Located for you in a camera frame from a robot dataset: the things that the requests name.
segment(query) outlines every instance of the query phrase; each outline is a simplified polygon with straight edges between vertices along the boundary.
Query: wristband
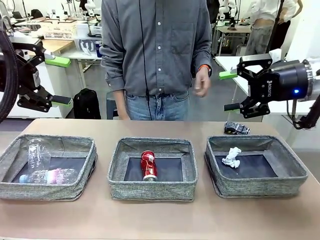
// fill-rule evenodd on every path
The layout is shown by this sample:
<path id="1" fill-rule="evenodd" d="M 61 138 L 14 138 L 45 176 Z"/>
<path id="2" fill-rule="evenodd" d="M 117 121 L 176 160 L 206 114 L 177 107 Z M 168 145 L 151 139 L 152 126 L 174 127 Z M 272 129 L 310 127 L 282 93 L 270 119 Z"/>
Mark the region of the wristband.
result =
<path id="1" fill-rule="evenodd" d="M 202 68 L 207 68 L 208 69 L 208 74 L 209 74 L 209 77 L 211 77 L 211 67 L 209 67 L 207 64 L 203 64 L 203 65 L 201 65 L 200 67 L 199 67 L 199 70 L 198 70 L 198 72 L 200 71 L 200 69 L 202 69 Z"/>

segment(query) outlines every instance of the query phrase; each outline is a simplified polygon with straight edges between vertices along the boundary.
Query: red soda can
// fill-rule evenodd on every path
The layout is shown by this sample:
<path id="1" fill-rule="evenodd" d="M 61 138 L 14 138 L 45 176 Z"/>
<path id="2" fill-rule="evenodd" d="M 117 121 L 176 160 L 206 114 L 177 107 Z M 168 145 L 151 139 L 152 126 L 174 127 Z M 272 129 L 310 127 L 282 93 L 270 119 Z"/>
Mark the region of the red soda can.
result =
<path id="1" fill-rule="evenodd" d="M 152 151 L 144 151 L 141 155 L 142 181 L 156 181 L 157 166 L 155 154 Z"/>

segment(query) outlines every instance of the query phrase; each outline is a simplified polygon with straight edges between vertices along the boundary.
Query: gray shirt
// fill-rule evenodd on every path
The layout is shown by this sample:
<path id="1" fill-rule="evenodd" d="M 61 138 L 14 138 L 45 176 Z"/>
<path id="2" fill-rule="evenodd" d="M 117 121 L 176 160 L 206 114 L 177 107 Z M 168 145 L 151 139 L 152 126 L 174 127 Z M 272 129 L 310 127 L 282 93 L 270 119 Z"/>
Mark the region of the gray shirt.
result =
<path id="1" fill-rule="evenodd" d="M 206 0 L 103 0 L 101 65 L 113 91 L 134 96 L 188 91 L 192 74 L 211 66 Z"/>

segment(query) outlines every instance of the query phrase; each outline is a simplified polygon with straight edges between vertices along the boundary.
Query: orange bracelet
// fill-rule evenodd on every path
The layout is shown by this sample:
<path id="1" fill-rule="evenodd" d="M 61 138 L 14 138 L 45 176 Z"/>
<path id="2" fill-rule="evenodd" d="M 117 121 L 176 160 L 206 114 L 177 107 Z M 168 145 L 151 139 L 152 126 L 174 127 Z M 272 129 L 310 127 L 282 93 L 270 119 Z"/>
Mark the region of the orange bracelet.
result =
<path id="1" fill-rule="evenodd" d="M 208 69 L 208 72 L 210 72 L 210 70 L 211 70 L 211 68 L 210 68 L 207 64 L 204 64 L 204 65 L 201 65 L 201 66 L 199 67 L 198 72 L 199 72 L 200 69 L 202 69 L 202 68 L 207 68 L 207 69 Z"/>

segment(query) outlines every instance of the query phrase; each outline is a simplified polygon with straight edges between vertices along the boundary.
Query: gripper logo text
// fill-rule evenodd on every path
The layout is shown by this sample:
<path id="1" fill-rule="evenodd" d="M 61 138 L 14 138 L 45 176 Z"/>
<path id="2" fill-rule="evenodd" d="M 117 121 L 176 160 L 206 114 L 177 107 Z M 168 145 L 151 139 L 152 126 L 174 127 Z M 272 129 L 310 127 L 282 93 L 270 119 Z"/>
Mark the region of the gripper logo text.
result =
<path id="1" fill-rule="evenodd" d="M 272 81 L 266 81 L 268 84 L 268 98 L 271 97 L 271 91 L 272 91 Z"/>

